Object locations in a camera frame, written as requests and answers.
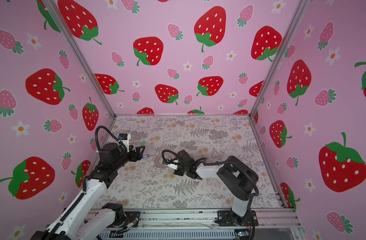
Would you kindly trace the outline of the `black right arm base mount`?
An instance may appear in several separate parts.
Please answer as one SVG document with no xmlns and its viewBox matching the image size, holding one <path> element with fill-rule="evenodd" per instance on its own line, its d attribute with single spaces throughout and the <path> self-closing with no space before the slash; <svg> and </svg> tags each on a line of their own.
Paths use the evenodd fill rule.
<svg viewBox="0 0 366 240">
<path fill-rule="evenodd" d="M 255 211 L 247 211 L 243 217 L 232 210 L 218 211 L 215 223 L 221 227 L 257 227 L 259 225 Z"/>
</svg>

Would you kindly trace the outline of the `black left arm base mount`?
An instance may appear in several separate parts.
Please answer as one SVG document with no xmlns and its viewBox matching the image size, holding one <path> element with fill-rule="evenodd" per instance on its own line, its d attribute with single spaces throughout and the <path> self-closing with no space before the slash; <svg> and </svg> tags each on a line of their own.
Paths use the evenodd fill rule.
<svg viewBox="0 0 366 240">
<path fill-rule="evenodd" d="M 116 229 L 117 234 L 124 234 L 139 225 L 141 212 L 123 212 L 116 215 L 115 221 L 110 228 Z"/>
</svg>

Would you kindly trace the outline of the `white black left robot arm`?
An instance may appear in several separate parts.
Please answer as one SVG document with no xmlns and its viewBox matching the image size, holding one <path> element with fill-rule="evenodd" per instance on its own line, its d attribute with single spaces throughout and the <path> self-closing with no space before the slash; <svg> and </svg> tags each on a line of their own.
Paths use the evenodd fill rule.
<svg viewBox="0 0 366 240">
<path fill-rule="evenodd" d="M 114 142 L 103 147 L 96 143 L 99 162 L 89 175 L 82 178 L 79 194 L 46 230 L 37 231 L 32 240 L 98 240 L 100 233 L 109 226 L 119 228 L 119 233 L 123 234 L 138 223 L 138 217 L 129 220 L 123 206 L 115 203 L 105 204 L 91 220 L 85 220 L 94 203 L 113 183 L 118 170 L 144 156 L 145 146 L 130 145 L 131 135 L 115 136 L 108 128 L 99 126 L 95 137 L 101 129 L 107 131 Z"/>
</svg>

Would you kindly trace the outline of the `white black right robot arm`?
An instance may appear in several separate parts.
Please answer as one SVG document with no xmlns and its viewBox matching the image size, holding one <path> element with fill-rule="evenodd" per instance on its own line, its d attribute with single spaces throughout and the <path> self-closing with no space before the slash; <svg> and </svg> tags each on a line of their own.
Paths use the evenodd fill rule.
<svg viewBox="0 0 366 240">
<path fill-rule="evenodd" d="M 259 196 L 257 187 L 259 176 L 235 156 L 229 156 L 223 162 L 207 162 L 207 158 L 194 160 L 185 151 L 175 153 L 163 150 L 162 164 L 173 169 L 174 174 L 194 179 L 220 179 L 234 195 L 232 213 L 244 218 L 252 210 L 253 199 Z"/>
</svg>

